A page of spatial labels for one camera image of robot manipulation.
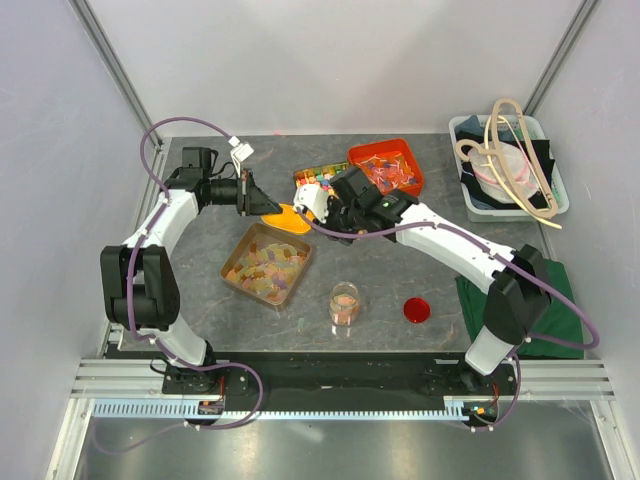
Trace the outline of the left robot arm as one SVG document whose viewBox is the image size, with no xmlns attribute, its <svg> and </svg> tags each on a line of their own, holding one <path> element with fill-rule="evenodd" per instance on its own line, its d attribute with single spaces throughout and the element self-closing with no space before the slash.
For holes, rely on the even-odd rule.
<svg viewBox="0 0 640 480">
<path fill-rule="evenodd" d="M 281 207 L 260 189 L 243 162 L 252 147 L 231 140 L 234 176 L 214 170 L 218 153 L 206 147 L 186 147 L 182 163 L 160 182 L 155 207 L 120 245 L 100 255 L 107 319 L 121 325 L 137 341 L 156 346 L 175 371 L 198 393 L 219 382 L 211 345 L 198 336 L 181 314 L 179 287 L 170 257 L 186 227 L 208 206 L 232 206 L 242 216 L 280 213 Z"/>
</svg>

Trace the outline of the brown tin of popsicle candies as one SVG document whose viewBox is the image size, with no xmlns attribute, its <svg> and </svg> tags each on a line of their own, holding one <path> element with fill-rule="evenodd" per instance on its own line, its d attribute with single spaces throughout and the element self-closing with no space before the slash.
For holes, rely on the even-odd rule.
<svg viewBox="0 0 640 480">
<path fill-rule="evenodd" d="M 292 234 L 252 224 L 220 270 L 223 281 L 247 297 L 282 311 L 312 263 L 312 246 Z"/>
</svg>

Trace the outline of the yellow plastic scoop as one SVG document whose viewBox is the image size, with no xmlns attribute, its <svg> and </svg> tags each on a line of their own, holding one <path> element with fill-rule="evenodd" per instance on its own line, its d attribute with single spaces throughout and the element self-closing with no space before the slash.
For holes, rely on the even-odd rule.
<svg viewBox="0 0 640 480">
<path fill-rule="evenodd" d="M 346 230 L 345 232 L 339 232 L 336 229 L 331 230 L 329 222 L 341 219 L 339 216 L 340 206 L 331 206 L 331 202 L 332 199 L 329 199 L 324 211 L 325 223 L 320 222 L 320 218 L 310 207 L 306 207 L 304 210 L 298 210 L 295 205 L 289 204 L 280 204 L 282 208 L 281 213 L 263 215 L 261 220 L 268 226 L 295 235 L 305 235 L 311 231 L 315 231 L 316 233 L 334 239 L 354 240 L 362 235 L 368 234 L 366 229 Z"/>
</svg>

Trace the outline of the clear glass jar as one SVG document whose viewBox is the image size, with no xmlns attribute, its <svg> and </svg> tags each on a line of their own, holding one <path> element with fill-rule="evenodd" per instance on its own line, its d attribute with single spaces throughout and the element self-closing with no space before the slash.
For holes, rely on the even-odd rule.
<svg viewBox="0 0 640 480">
<path fill-rule="evenodd" d="M 336 338 L 349 338 L 361 308 L 357 287 L 350 282 L 337 283 L 329 295 L 331 331 Z"/>
</svg>

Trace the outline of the red jar lid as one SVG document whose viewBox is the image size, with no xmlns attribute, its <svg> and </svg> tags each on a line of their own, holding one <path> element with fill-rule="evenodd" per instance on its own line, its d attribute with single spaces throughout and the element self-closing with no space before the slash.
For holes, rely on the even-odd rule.
<svg viewBox="0 0 640 480">
<path fill-rule="evenodd" d="M 431 307 L 423 298 L 412 297 L 404 303 L 403 314 L 409 322 L 420 324 L 430 317 Z"/>
</svg>

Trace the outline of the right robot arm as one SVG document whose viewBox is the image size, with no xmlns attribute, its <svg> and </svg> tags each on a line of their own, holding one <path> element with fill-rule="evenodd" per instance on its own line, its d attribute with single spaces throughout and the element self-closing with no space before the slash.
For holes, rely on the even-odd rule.
<svg viewBox="0 0 640 480">
<path fill-rule="evenodd" d="M 395 189 L 384 195 L 357 167 L 330 180 L 334 194 L 320 224 L 341 234 L 381 232 L 443 263 L 486 295 L 483 325 L 458 368 L 467 392 L 483 392 L 501 361 L 520 346 L 551 304 L 542 286 L 550 282 L 541 252 L 516 250 L 485 240 L 443 219 L 417 197 Z"/>
</svg>

